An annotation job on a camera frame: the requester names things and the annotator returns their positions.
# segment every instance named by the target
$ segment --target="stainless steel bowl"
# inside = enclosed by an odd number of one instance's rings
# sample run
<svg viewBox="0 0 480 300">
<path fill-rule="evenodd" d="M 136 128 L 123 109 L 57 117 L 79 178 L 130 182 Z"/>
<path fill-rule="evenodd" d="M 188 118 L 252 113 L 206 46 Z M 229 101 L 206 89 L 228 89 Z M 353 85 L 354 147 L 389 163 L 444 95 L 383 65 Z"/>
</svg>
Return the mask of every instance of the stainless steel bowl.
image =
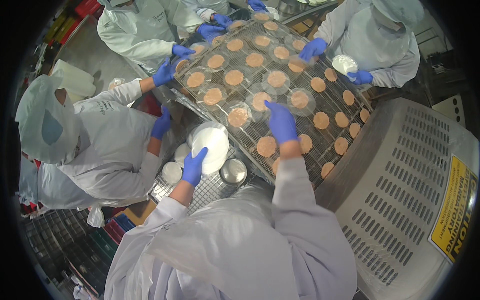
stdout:
<svg viewBox="0 0 480 300">
<path fill-rule="evenodd" d="M 224 183 L 231 186 L 239 186 L 247 178 L 247 167 L 236 158 L 229 158 L 220 168 L 220 178 Z"/>
<path fill-rule="evenodd" d="M 280 0 L 277 9 L 283 13 L 296 14 L 302 11 L 303 5 L 304 3 L 300 3 L 297 0 Z"/>
</svg>

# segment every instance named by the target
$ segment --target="worker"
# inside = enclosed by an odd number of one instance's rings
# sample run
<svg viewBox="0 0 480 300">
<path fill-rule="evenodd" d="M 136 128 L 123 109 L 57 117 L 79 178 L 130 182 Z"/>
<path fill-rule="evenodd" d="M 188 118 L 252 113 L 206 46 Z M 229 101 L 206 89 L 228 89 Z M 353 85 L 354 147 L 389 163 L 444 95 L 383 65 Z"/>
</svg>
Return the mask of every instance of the worker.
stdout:
<svg viewBox="0 0 480 300">
<path fill-rule="evenodd" d="M 325 49 L 330 59 L 347 54 L 359 67 L 358 72 L 348 73 L 355 78 L 353 84 L 401 88 L 419 68 L 412 29 L 423 16 L 418 0 L 345 0 L 326 15 L 300 57 L 309 61 Z"/>
<path fill-rule="evenodd" d="M 208 42 L 221 35 L 223 27 L 204 24 L 180 0 L 97 0 L 105 5 L 98 20 L 98 35 L 118 54 L 153 74 L 165 56 L 185 57 L 195 51 L 177 45 L 176 26 L 198 32 Z"/>
<path fill-rule="evenodd" d="M 220 26 L 227 27 L 232 22 L 226 15 L 232 12 L 227 0 L 181 0 L 205 22 L 217 21 Z M 247 0 L 256 12 L 267 11 L 265 4 L 260 0 Z"/>
<path fill-rule="evenodd" d="M 56 165 L 94 198 L 144 200 L 160 164 L 162 140 L 169 136 L 170 114 L 165 108 L 157 118 L 127 105 L 170 81 L 174 72 L 175 65 L 166 59 L 152 77 L 75 104 L 65 89 L 58 89 L 62 70 L 37 77 L 15 116 L 22 151 Z"/>
<path fill-rule="evenodd" d="M 315 204 L 294 117 L 265 105 L 280 145 L 274 193 L 256 181 L 187 216 L 208 150 L 189 154 L 170 195 L 123 236 L 106 300 L 353 298 L 353 251 L 335 214 Z"/>
</svg>

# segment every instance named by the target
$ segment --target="plastic apron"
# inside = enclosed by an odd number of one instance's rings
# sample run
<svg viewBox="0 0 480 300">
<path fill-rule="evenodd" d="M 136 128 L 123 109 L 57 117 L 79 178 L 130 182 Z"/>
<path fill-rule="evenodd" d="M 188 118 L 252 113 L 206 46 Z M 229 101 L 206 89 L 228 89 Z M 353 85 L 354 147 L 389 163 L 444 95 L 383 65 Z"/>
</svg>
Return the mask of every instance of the plastic apron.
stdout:
<svg viewBox="0 0 480 300">
<path fill-rule="evenodd" d="M 232 11 L 227 0 L 198 0 L 200 7 L 208 8 L 219 14 L 227 15 Z"/>
<path fill-rule="evenodd" d="M 270 200 L 267 190 L 246 186 L 160 230 L 144 253 L 232 300 L 299 299 L 291 245 L 272 227 Z M 151 259 L 142 261 L 147 269 Z"/>
<path fill-rule="evenodd" d="M 372 7 L 367 7 L 353 15 L 339 46 L 333 49 L 333 56 L 350 55 L 360 70 L 372 71 L 389 68 L 402 60 L 409 44 L 410 34 L 401 38 L 383 36 L 372 16 Z"/>
<path fill-rule="evenodd" d="M 139 36 L 144 40 L 160 39 L 167 42 L 178 42 L 178 38 L 173 34 L 173 32 L 177 32 L 177 28 L 167 22 L 167 13 L 157 0 L 146 0 L 145 6 L 138 7 L 138 9 L 139 13 L 106 11 L 111 20 L 115 20 L 116 24 L 126 33 Z M 157 71 L 165 57 L 144 61 L 130 60 L 152 74 Z"/>
</svg>

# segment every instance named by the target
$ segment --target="face mask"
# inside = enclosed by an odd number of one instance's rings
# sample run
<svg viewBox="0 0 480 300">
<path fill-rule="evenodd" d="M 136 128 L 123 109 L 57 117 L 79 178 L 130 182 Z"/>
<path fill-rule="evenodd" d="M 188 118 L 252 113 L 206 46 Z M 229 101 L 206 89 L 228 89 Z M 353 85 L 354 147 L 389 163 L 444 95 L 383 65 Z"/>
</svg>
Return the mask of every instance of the face mask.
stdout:
<svg viewBox="0 0 480 300">
<path fill-rule="evenodd" d="M 392 30 L 398 31 L 402 26 L 396 24 L 394 21 L 390 20 L 387 16 L 385 16 L 383 13 L 381 13 L 378 9 L 373 7 L 372 9 L 372 15 L 374 19 L 380 23 L 381 25 L 390 28 Z"/>
</svg>

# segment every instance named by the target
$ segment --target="white protective coat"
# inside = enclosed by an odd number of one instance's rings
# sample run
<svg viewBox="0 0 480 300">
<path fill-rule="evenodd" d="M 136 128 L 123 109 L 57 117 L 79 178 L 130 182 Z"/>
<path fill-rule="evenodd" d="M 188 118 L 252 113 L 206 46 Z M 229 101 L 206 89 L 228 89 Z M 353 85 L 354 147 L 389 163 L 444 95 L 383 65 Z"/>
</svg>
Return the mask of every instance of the white protective coat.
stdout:
<svg viewBox="0 0 480 300">
<path fill-rule="evenodd" d="M 164 197 L 123 236 L 105 299 L 352 299 L 352 249 L 315 204 L 303 158 L 281 161 L 272 203 L 266 194 L 246 187 L 191 216 Z"/>
<path fill-rule="evenodd" d="M 112 7 L 107 0 L 97 31 L 105 44 L 150 74 L 155 73 L 176 44 L 176 26 L 194 33 L 203 21 L 180 0 L 135 0 L 138 12 Z"/>
<path fill-rule="evenodd" d="M 90 145 L 59 169 L 94 198 L 145 198 L 153 186 L 160 159 L 146 150 L 156 117 L 127 107 L 141 95 L 134 80 L 74 104 Z"/>
<path fill-rule="evenodd" d="M 415 77 L 420 64 L 415 35 L 408 27 L 396 32 L 382 26 L 372 10 L 373 5 L 345 0 L 327 14 L 314 37 L 327 42 L 330 59 L 351 56 L 360 70 L 372 74 L 372 85 L 400 88 Z"/>
<path fill-rule="evenodd" d="M 205 22 L 210 22 L 213 13 L 228 15 L 232 8 L 227 0 L 181 0 Z"/>
</svg>

